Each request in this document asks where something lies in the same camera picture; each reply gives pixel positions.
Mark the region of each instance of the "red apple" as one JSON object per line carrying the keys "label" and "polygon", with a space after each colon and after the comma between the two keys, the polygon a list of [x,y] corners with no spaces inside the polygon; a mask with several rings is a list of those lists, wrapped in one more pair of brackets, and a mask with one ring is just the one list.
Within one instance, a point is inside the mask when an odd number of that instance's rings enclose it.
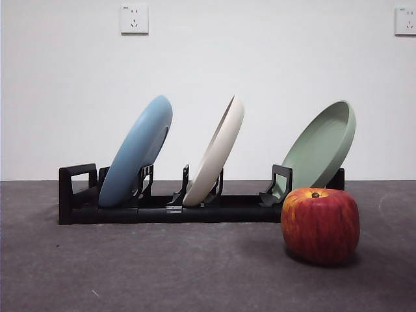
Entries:
{"label": "red apple", "polygon": [[298,188],[283,202],[281,229],[299,257],[323,265],[340,263],[358,244],[357,203],[343,190]]}

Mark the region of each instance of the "gray carpet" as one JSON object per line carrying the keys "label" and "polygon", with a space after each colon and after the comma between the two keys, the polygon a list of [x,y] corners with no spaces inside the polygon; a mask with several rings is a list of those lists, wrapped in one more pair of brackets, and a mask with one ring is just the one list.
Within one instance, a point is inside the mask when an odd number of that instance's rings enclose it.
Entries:
{"label": "gray carpet", "polygon": [[58,226],[57,182],[2,182],[1,310],[416,311],[416,181],[347,190],[360,242],[324,268],[293,258],[279,224]]}

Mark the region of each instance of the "green plate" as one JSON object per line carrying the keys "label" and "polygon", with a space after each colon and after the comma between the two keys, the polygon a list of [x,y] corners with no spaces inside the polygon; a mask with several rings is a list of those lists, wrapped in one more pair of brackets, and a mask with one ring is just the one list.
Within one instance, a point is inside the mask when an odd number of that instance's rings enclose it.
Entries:
{"label": "green plate", "polygon": [[[322,111],[302,132],[283,166],[293,169],[292,189],[325,187],[350,150],[356,117],[350,104],[339,101]],[[286,180],[278,176],[273,195],[280,198]]]}

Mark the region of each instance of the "dish rack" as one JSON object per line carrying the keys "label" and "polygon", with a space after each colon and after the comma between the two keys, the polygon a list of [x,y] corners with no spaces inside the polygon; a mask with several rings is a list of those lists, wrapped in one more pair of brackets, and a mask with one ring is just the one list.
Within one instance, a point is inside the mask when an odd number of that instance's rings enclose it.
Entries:
{"label": "dish rack", "polygon": [[[99,192],[109,167],[82,164],[59,169],[59,224],[102,223],[187,223],[187,222],[280,222],[283,201],[292,190],[292,168],[272,166],[270,186],[258,195],[224,195],[224,169],[204,201],[195,207],[184,207],[183,198],[189,183],[189,165],[183,169],[182,187],[168,195],[152,195],[153,165],[139,170],[137,191],[116,207],[100,207]],[[88,174],[88,188],[73,191],[72,177]],[[281,198],[272,195],[277,176],[286,179]],[[345,172],[340,168],[326,185],[329,189],[345,189]]]}

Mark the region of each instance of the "wall socket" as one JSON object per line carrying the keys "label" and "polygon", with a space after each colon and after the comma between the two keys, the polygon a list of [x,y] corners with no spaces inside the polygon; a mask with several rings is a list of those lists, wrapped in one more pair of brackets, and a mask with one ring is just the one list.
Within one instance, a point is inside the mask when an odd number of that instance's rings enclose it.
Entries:
{"label": "wall socket", "polygon": [[148,34],[149,6],[122,5],[120,8],[120,31],[122,34]]}
{"label": "wall socket", "polygon": [[416,36],[416,7],[397,7],[395,23],[396,36]]}

